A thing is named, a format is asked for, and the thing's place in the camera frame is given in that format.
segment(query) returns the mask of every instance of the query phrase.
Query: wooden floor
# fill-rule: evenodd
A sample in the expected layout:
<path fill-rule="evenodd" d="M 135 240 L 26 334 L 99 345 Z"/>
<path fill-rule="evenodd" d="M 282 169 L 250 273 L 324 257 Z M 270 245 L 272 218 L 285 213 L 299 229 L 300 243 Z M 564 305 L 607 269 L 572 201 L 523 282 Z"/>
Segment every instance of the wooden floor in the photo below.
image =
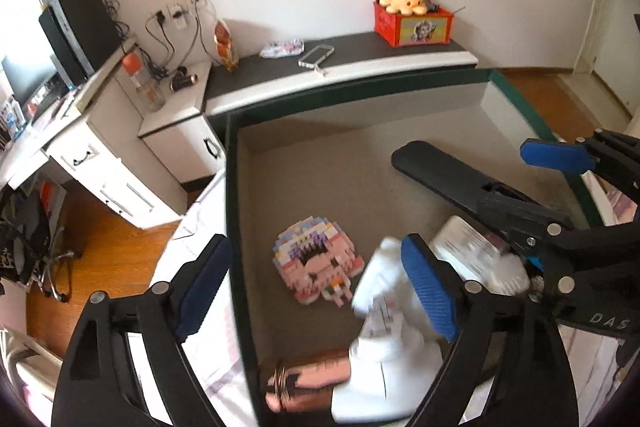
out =
<path fill-rule="evenodd" d="M 597 122 L 562 88 L 556 75 L 509 72 L 507 76 L 559 136 L 573 141 L 593 134 Z M 98 289 L 113 297 L 143 292 L 177 226 L 138 230 L 80 185 L 69 191 L 64 214 L 66 245 L 83 253 L 71 272 L 70 301 L 61 304 L 36 291 L 27 299 L 28 333 L 61 356 L 89 295 Z M 60 288 L 66 292 L 68 273 L 61 275 Z"/>

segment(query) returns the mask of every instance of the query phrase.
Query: plastic bottle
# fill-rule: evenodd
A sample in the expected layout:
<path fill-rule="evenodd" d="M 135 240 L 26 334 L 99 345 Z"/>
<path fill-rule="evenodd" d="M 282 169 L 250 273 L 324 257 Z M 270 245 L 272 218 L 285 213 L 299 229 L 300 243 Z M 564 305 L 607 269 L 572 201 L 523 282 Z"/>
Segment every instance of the plastic bottle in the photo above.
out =
<path fill-rule="evenodd" d="M 129 73 L 131 81 L 136 86 L 138 95 L 145 101 L 149 111 L 155 112 L 164 105 L 164 96 L 158 82 L 151 77 L 142 60 L 136 53 L 130 53 L 122 59 L 122 65 Z"/>

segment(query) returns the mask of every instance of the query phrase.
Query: office chair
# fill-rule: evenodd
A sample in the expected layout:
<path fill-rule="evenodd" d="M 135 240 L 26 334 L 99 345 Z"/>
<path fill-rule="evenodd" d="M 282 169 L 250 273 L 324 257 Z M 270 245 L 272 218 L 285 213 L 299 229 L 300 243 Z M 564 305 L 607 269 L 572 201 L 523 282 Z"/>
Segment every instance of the office chair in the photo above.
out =
<path fill-rule="evenodd" d="M 56 288 L 54 269 L 64 260 L 80 259 L 81 254 L 72 250 L 54 253 L 64 227 L 51 237 L 49 217 L 38 191 L 27 195 L 20 188 L 5 187 L 0 196 L 0 212 L 0 278 L 22 285 L 33 281 L 44 296 L 53 295 L 57 301 L 67 302 L 68 295 Z M 4 295 L 2 283 L 0 295 Z"/>

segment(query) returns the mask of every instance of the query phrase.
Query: yellow octopus plush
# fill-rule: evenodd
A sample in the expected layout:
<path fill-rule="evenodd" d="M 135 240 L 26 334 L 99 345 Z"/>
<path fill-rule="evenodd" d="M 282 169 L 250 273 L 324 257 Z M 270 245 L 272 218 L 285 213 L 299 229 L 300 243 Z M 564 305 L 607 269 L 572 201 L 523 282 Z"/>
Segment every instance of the yellow octopus plush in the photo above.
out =
<path fill-rule="evenodd" d="M 402 15 L 424 15 L 427 7 L 422 0 L 380 0 L 380 6 L 388 13 L 398 13 Z"/>

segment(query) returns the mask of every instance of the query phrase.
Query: black handle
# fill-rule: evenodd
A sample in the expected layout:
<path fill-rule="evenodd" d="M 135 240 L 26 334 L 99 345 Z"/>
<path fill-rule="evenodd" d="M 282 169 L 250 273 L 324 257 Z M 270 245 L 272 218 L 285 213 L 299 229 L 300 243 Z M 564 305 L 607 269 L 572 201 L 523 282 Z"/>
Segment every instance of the black handle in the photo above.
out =
<path fill-rule="evenodd" d="M 207 151 L 209 152 L 209 154 L 213 156 L 213 158 L 215 158 L 216 160 L 220 159 L 220 149 L 216 144 L 213 143 L 212 139 L 205 138 L 204 145 L 207 148 Z"/>
<path fill-rule="evenodd" d="M 91 155 L 92 155 L 92 152 L 87 151 L 86 154 L 84 155 L 84 158 L 82 158 L 81 160 L 74 160 L 74 167 L 78 167 L 81 163 L 84 163 Z"/>

